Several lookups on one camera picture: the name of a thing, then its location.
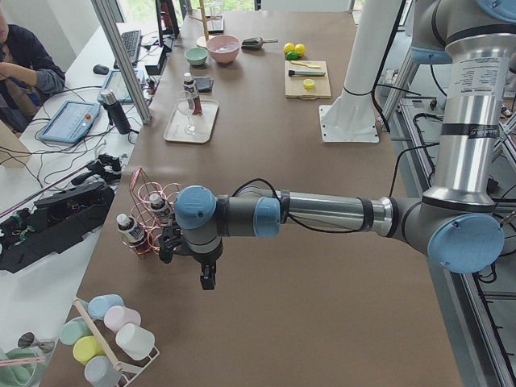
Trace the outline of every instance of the yellow fruit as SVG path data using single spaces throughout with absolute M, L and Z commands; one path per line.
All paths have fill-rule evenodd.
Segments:
M 283 53 L 287 55 L 287 52 L 294 51 L 294 49 L 295 46 L 293 45 L 293 43 L 287 43 L 285 46 L 283 46 Z
M 304 44 L 296 44 L 296 46 L 294 47 L 293 49 L 295 52 L 298 53 L 299 56 L 303 56 L 305 55 L 305 52 L 306 52 L 306 48 L 305 48 L 305 45 Z

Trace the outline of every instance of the white cup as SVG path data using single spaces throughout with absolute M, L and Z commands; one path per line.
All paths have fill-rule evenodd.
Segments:
M 88 314 L 92 318 L 104 319 L 106 312 L 116 305 L 123 306 L 123 299 L 118 294 L 105 294 L 97 296 L 88 304 Z
M 154 348 L 155 338 L 152 332 L 128 323 L 120 328 L 115 341 L 133 360 L 142 360 Z
M 84 377 L 93 387 L 114 387 L 122 377 L 105 356 L 95 356 L 84 368 Z
M 136 310 L 117 305 L 112 306 L 104 315 L 104 325 L 114 333 L 118 332 L 121 327 L 128 323 L 137 326 L 142 323 L 142 318 Z

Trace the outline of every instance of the white pole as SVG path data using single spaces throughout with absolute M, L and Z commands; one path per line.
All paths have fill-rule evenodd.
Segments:
M 366 94 L 372 90 L 400 5 L 400 0 L 365 2 L 344 80 L 345 89 L 333 105 L 319 107 L 322 141 L 379 141 L 371 95 L 356 96 L 348 91 Z

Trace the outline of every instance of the lime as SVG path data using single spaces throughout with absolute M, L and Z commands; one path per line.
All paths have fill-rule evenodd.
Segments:
M 287 55 L 287 53 L 294 51 L 295 46 L 293 43 L 287 43 L 285 46 L 283 46 L 283 53 Z
M 305 45 L 304 44 L 296 44 L 296 47 L 294 47 L 294 51 L 299 55 L 299 56 L 303 56 L 305 55 L 305 52 L 306 52 L 306 48 L 305 48 Z
M 295 51 L 287 52 L 287 60 L 296 60 L 298 57 L 298 53 Z

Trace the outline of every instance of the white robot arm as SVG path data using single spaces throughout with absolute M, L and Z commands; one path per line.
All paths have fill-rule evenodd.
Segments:
M 177 195 L 176 230 L 167 236 L 173 243 L 162 244 L 162 259 L 169 261 L 170 246 L 180 243 L 181 254 L 201 263 L 203 289 L 213 289 L 223 236 L 274 236 L 290 220 L 337 232 L 375 231 L 455 273 L 494 262 L 504 235 L 490 214 L 494 203 L 486 186 L 503 86 L 515 59 L 516 6 L 503 0 L 418 0 L 415 15 L 414 58 L 452 62 L 435 183 L 421 199 L 375 201 L 252 186 L 215 197 L 191 186 Z

